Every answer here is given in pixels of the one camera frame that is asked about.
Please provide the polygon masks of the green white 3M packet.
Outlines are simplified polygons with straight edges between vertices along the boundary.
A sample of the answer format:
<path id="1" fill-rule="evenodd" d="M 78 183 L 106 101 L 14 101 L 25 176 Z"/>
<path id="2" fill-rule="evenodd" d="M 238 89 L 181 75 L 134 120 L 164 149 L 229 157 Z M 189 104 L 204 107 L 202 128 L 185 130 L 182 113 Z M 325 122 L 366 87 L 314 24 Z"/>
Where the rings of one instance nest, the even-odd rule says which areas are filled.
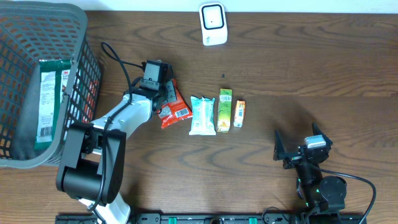
<path id="1" fill-rule="evenodd" d="M 60 105 L 66 92 L 71 65 L 69 60 L 40 61 L 39 115 L 35 151 L 47 149 L 55 137 Z"/>

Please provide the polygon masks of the white teal wipes packet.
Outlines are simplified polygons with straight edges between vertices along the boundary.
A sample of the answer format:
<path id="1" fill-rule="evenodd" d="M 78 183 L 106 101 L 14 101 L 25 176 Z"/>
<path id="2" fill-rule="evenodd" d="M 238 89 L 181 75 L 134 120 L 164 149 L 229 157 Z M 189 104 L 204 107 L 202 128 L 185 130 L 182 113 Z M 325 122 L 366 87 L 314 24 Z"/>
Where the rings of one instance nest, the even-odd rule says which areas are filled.
<path id="1" fill-rule="evenodd" d="M 192 124 L 189 135 L 215 136 L 214 103 L 212 98 L 190 97 L 192 104 Z"/>

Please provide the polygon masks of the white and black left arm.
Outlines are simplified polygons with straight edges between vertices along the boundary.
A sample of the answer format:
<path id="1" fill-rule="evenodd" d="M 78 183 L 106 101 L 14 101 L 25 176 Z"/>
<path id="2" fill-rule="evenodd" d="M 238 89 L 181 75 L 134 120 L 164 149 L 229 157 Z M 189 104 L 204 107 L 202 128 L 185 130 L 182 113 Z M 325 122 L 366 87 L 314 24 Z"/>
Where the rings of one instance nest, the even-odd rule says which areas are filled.
<path id="1" fill-rule="evenodd" d="M 172 66 L 148 60 L 144 75 L 102 118 L 70 125 L 58 167 L 56 187 L 96 215 L 98 223 L 127 223 L 130 206 L 123 200 L 126 141 L 162 106 L 176 100 Z"/>

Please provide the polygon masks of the green snack box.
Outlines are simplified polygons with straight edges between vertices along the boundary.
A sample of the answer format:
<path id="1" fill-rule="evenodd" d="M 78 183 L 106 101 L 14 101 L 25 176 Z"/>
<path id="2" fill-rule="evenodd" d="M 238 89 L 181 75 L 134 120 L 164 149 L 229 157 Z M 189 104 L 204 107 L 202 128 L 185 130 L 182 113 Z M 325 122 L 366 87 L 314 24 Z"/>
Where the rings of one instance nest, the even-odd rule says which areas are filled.
<path id="1" fill-rule="evenodd" d="M 231 89 L 220 89 L 216 127 L 216 131 L 219 133 L 227 133 L 230 129 L 232 94 L 233 91 Z"/>

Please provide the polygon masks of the red snack packet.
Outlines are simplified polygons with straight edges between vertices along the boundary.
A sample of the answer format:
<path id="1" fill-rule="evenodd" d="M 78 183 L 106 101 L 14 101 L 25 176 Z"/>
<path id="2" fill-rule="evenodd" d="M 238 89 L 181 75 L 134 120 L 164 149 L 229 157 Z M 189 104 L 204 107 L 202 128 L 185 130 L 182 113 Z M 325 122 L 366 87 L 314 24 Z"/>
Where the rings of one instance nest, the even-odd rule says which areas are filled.
<path id="1" fill-rule="evenodd" d="M 186 101 L 183 99 L 177 88 L 176 79 L 173 78 L 171 81 L 174 86 L 176 100 L 162 106 L 162 111 L 159 114 L 159 118 L 162 120 L 162 129 L 165 129 L 181 120 L 193 117 L 191 109 L 188 107 Z"/>

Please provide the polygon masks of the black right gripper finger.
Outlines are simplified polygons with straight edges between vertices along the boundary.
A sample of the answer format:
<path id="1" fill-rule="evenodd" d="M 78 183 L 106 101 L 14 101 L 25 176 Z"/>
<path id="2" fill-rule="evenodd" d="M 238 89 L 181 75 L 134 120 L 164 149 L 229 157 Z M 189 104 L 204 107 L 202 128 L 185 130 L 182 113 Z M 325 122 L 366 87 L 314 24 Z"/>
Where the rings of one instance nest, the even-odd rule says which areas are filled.
<path id="1" fill-rule="evenodd" d="M 321 136 L 323 137 L 323 139 L 325 140 L 327 146 L 332 146 L 332 145 L 333 145 L 333 141 L 332 141 L 329 137 L 327 137 L 327 136 L 320 130 L 320 128 L 318 127 L 318 125 L 317 125 L 316 123 L 312 123 L 312 132 L 313 132 L 313 135 L 314 135 L 314 136 L 316 136 L 316 135 L 321 135 Z"/>
<path id="2" fill-rule="evenodd" d="M 280 138 L 278 130 L 275 130 L 275 142 L 274 142 L 274 154 L 273 160 L 279 161 L 285 158 L 285 149 L 282 144 L 282 140 Z"/>

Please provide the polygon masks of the small orange candy box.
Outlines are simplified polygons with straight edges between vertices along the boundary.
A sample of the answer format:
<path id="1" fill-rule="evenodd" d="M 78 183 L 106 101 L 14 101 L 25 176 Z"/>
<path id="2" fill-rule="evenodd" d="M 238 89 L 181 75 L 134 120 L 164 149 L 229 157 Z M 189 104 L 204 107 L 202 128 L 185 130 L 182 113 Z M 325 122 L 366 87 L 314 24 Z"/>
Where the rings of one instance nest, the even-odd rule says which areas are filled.
<path id="1" fill-rule="evenodd" d="M 244 115 L 246 110 L 246 102 L 243 100 L 238 100 L 236 102 L 234 122 L 233 125 L 236 128 L 241 128 L 243 126 Z"/>

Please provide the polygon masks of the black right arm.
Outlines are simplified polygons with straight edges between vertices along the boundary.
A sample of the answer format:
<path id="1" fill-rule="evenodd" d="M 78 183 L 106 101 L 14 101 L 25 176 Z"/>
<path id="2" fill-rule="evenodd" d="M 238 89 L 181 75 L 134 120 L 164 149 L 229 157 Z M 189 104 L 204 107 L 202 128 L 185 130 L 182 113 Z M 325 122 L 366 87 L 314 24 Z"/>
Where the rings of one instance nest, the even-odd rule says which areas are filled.
<path id="1" fill-rule="evenodd" d="M 333 142 L 312 124 L 313 135 L 304 139 L 296 152 L 284 149 L 281 136 L 275 132 L 273 160 L 283 161 L 284 169 L 297 172 L 297 193 L 307 204 L 307 211 L 296 215 L 291 222 L 314 223 L 337 220 L 338 212 L 345 208 L 347 183 L 341 177 L 322 176 L 319 164 L 329 157 Z"/>

